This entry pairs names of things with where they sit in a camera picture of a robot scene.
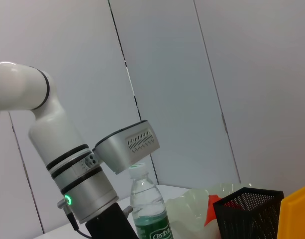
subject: plastic water bottle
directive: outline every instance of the plastic water bottle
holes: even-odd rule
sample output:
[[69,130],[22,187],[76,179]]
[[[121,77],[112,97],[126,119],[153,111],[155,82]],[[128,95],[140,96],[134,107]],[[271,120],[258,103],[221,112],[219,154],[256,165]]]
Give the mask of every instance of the plastic water bottle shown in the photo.
[[144,163],[129,168],[133,179],[130,204],[140,239],[173,239],[166,206],[160,191],[148,178]]

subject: yellow object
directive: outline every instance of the yellow object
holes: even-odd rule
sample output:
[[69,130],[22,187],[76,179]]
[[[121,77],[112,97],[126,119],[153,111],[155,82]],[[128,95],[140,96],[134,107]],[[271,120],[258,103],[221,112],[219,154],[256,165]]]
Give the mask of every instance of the yellow object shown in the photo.
[[305,187],[282,200],[277,239],[305,239]]

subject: red object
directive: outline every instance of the red object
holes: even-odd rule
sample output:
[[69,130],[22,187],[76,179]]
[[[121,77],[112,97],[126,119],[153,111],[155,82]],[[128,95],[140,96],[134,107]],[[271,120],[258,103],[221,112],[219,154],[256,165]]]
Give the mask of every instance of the red object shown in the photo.
[[209,224],[212,220],[216,219],[213,203],[216,203],[221,198],[218,195],[209,195],[208,197],[208,204],[207,204],[207,214],[206,214],[206,221],[204,226]]

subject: plastic bag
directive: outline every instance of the plastic bag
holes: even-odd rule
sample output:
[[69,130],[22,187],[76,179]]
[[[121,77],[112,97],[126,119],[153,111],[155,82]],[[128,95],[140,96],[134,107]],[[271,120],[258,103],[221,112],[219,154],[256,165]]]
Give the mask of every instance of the plastic bag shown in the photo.
[[204,227],[208,196],[224,198],[243,187],[252,185],[221,183],[210,189],[190,189],[178,198],[169,199],[166,208],[174,239],[220,239],[216,220]]

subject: green bottle label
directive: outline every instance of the green bottle label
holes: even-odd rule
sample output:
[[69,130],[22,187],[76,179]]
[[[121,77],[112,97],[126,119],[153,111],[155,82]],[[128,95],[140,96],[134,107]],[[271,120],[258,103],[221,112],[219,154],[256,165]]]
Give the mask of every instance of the green bottle label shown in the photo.
[[140,239],[173,239],[168,216],[148,225],[136,225]]

